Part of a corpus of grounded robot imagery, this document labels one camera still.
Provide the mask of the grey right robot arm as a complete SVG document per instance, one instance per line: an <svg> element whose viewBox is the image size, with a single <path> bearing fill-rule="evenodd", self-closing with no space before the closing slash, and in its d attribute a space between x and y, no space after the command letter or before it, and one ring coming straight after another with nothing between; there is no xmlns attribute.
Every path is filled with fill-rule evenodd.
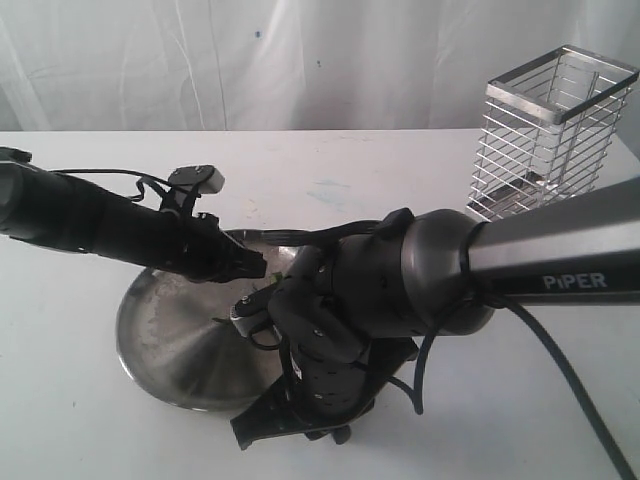
<svg viewBox="0 0 640 480"><path fill-rule="evenodd" d="M297 434L346 442L405 362L422 377L436 337L473 334L498 309L637 303L639 182L492 222L401 209L359 233L299 233L296 246L281 279L235 308L275 328L282 365L231 422L241 448Z"/></svg>

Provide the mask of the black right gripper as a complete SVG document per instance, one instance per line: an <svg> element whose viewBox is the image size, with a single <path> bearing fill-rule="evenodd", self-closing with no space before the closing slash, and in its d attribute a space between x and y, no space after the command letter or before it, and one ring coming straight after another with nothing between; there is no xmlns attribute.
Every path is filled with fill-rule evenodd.
<svg viewBox="0 0 640 480"><path fill-rule="evenodd" d="M240 449L254 442L305 432L310 441L330 436L335 444L351 438L350 423L371 410L378 393L393 384L411 388L395 377L418 356L411 339L377 339L352 363L329 360L303 347L291 346L283 375L230 425Z"/></svg>

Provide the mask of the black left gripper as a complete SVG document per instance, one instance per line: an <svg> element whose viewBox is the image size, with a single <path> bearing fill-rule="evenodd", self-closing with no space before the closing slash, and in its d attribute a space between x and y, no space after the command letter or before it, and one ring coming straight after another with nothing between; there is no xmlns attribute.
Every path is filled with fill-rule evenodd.
<svg viewBox="0 0 640 480"><path fill-rule="evenodd" d="M193 282L228 283L265 276L265 259L219 226L212 214L180 218L160 265Z"/></svg>

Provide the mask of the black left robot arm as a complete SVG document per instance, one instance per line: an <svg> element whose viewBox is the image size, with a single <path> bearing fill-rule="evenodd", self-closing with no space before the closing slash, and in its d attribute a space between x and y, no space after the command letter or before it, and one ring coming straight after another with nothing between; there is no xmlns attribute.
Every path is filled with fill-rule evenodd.
<svg viewBox="0 0 640 480"><path fill-rule="evenodd" d="M48 171L29 152L1 150L1 233L51 250L96 254L181 275L226 283L264 277L263 255L242 245L212 214L193 213L196 200L216 194L224 178L212 165L180 167L167 180L138 173L159 209L83 179L83 170Z"/></svg>

